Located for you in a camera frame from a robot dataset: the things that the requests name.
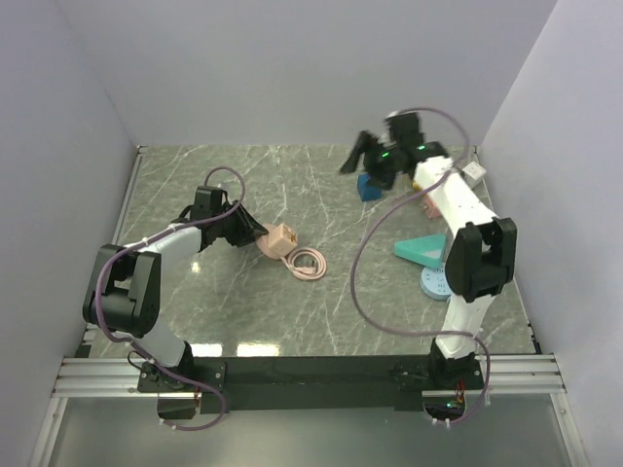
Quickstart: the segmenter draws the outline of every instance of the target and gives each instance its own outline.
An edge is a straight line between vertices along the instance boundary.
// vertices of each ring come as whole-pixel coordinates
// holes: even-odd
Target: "teal triangular object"
[[[393,253],[398,258],[433,269],[441,268],[445,252],[446,236],[442,233],[396,241],[393,245]]]

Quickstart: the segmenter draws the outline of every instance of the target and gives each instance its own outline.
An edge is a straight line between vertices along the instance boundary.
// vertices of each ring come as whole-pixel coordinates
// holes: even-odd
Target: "marble tabletop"
[[[338,175],[348,146],[154,146],[140,156],[125,213],[121,242],[165,228],[190,204],[206,172],[229,165],[246,181],[244,206],[260,222],[285,222],[299,244],[320,250],[328,271],[321,280],[296,279],[255,245],[217,240],[177,264],[163,278],[161,318],[197,355],[372,355],[427,353],[430,339],[383,334],[363,322],[348,288],[348,272],[361,237],[395,200],[412,190],[406,178],[377,201],[361,202],[356,175]],[[236,179],[217,173],[237,198]],[[490,204],[484,185],[476,194]],[[428,219],[419,202],[400,209],[372,237],[359,267],[360,302],[386,325],[440,329],[447,308],[421,290],[421,267],[393,255],[393,244],[447,233],[443,219]],[[492,353],[533,353],[530,328],[515,282],[492,304],[483,323]],[[128,350],[96,336],[91,357]]]

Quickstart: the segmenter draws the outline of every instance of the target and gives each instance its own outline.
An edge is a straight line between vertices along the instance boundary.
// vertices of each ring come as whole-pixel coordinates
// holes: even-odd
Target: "white wall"
[[[556,3],[56,1],[142,144],[352,143],[415,104],[482,141]]]
[[[0,464],[26,465],[135,149],[49,0],[0,14]]]
[[[529,315],[596,466],[623,459],[622,44],[623,2],[560,0],[483,146],[495,207],[520,229]]]

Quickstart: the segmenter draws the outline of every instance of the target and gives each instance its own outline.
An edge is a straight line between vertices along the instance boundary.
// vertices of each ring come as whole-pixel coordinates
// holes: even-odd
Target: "light blue disc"
[[[424,268],[420,276],[420,286],[433,300],[448,300],[452,295],[443,266],[439,269]]]

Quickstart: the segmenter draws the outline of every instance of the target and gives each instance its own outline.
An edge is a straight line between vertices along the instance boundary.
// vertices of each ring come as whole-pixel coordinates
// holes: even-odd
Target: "blue block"
[[[393,245],[393,254],[398,258],[433,269],[441,268],[445,252],[446,236],[442,233],[396,241]]]
[[[378,187],[369,187],[368,180],[370,180],[370,175],[367,173],[362,173],[357,178],[357,191],[359,192],[359,197],[362,201],[372,201],[374,199],[379,199],[383,196],[383,190]]]
[[[424,268],[420,276],[420,286],[424,293],[433,300],[448,300],[452,294],[443,267]]]

